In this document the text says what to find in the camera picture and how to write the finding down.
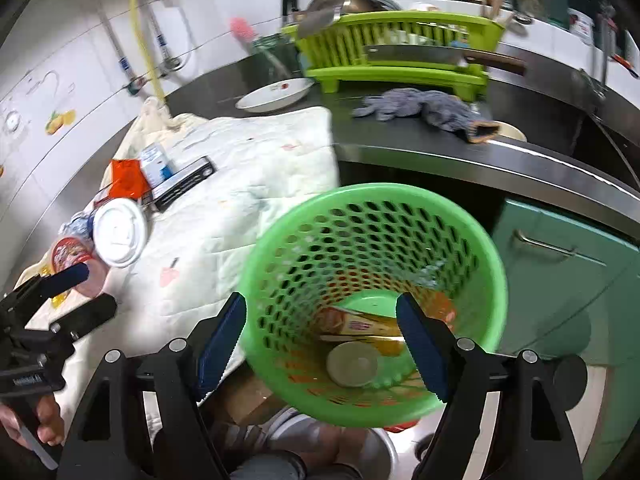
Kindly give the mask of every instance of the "finger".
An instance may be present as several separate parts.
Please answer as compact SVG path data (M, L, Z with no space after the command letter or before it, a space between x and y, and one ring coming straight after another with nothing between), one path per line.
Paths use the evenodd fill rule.
M7 431L9 428L13 430L18 429L18 419L15 416L14 410L11 410L4 404L0 404L0 422L2 422L2 425Z
M11 440L15 440L21 446L30 449L20 435L20 424L18 424L18 418L15 416L14 410L4 404L0 404L0 422Z
M38 438L41 442L45 442L50 446L56 446L60 444L64 439L64 433L58 431L58 428L52 428L50 426L40 426L38 428Z
M48 395L42 397L38 401L36 414L38 415L38 420L45 425L52 420L60 418L60 407L54 396Z

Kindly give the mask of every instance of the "green plastic basket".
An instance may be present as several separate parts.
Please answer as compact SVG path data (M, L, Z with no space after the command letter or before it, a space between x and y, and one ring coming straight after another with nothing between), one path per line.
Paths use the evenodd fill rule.
M315 338L312 321L335 305L395 316L396 299L407 291L438 317L429 311L434 288L454 303L456 335L495 350L507 285L482 226L417 187L338 188L292 209L258 240L239 287L247 302L241 345L254 371L300 412L366 428L415 420L440 401L407 350L381 358L372 383L344 388L326 372L333 346Z
M296 34L297 25L284 27L282 32L296 40L310 67L305 75L318 79L322 91L338 90L341 80L389 81L415 83L452 88L465 101L473 101L484 91L488 76L481 65L467 67L440 63L384 62L372 63L364 53L364 46L386 42L390 30L403 30L449 46L459 40L458 32L443 31L431 25L464 28L468 33L469 48L494 51L504 27L480 16L467 16L451 12L425 12L421 10L388 10L363 12L342 16L335 25L303 40Z

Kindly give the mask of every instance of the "green cabinet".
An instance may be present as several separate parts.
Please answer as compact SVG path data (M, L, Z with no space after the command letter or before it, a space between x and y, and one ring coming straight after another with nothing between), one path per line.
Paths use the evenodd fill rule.
M579 354L590 365L620 365L640 354L640 256L584 309L532 348L543 356Z
M504 353L535 346L575 317L638 255L606 232L513 200L506 201L493 239L509 286Z

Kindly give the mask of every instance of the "screw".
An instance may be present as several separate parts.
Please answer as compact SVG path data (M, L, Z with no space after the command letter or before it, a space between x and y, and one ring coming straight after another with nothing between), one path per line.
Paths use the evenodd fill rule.
M522 358L527 363L535 363L538 360L538 354L536 354L533 350L525 350L522 353Z
M119 350L109 350L104 356L104 360L108 363L114 363L120 358Z
M473 341L471 341L471 339L467 337L461 337L460 339L458 339L456 344L458 345L458 348L460 348L461 350L467 350L467 351L473 350L476 347L476 343L474 343Z
M171 352L180 352L184 350L186 346L187 346L187 342L181 337L179 337L169 343L169 350L171 350Z

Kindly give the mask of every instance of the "dish towel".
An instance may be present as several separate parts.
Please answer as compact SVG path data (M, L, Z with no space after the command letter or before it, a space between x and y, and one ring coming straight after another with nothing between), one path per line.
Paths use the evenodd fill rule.
M373 113L379 121L421 114L424 121L441 130L462 133L467 142L485 142L495 137L500 124L488 121L459 98L439 90L421 91L415 88L395 88L381 96L365 97L366 105L351 112L353 117Z

